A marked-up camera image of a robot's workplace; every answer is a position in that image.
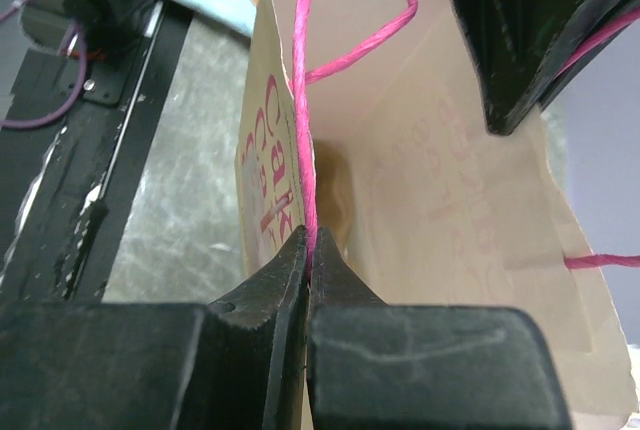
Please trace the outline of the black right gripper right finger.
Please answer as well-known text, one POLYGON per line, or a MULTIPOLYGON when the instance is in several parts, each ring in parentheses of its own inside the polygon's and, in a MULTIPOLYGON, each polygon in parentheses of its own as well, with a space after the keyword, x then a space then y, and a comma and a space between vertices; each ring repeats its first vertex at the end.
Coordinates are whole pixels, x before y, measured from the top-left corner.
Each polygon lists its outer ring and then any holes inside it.
POLYGON ((311 270, 307 387, 317 429, 568 429, 547 346, 509 307, 391 305, 327 228, 311 270))

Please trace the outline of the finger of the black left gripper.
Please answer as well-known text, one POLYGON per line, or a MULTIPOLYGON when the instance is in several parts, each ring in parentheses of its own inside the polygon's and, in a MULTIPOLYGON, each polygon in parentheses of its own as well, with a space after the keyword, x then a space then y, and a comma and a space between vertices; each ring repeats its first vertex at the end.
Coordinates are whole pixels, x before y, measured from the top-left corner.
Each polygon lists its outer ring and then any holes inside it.
POLYGON ((540 112, 551 105, 560 92, 609 45, 623 30, 639 20, 639 0, 618 0, 599 17, 581 38, 559 75, 539 99, 540 112))
POLYGON ((514 132, 579 41, 618 0, 452 0, 489 133, 514 132))

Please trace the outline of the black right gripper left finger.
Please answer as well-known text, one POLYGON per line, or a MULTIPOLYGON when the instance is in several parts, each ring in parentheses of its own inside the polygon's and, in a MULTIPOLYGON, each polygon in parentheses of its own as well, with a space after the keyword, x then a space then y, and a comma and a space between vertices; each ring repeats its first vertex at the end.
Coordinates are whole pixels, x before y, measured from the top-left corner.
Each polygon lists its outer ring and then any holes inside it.
POLYGON ((211 304, 1 309, 5 429, 297 429, 307 233, 211 304))

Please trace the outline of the pink white paper bag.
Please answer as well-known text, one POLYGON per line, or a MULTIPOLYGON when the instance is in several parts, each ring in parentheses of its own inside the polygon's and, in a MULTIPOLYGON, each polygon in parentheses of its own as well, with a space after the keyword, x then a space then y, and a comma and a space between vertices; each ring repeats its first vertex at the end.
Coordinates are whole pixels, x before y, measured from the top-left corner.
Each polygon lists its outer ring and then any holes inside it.
MULTIPOLYGON (((295 123, 297 0, 259 0, 236 150, 243 263, 256 272, 303 220, 298 142, 349 165, 351 227, 340 243, 383 299, 508 305, 546 337, 579 429, 620 429, 638 407, 627 342, 589 245, 553 181, 541 118, 486 131, 481 93, 451 0, 414 18, 352 66, 307 88, 295 123)), ((399 16, 406 0, 312 0, 306 65, 331 63, 399 16)))

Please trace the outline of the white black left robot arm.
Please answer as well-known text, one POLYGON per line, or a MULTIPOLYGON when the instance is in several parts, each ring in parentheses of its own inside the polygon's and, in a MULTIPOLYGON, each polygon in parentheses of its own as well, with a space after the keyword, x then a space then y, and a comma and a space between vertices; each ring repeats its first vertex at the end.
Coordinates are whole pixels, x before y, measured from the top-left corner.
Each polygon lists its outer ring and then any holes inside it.
MULTIPOLYGON (((157 0, 64 0, 101 48, 139 34, 157 0)), ((253 32, 258 0, 173 0, 253 32)), ((452 0, 469 47, 491 134, 511 134, 534 107, 545 107, 622 29, 639 17, 639 0, 452 0)))

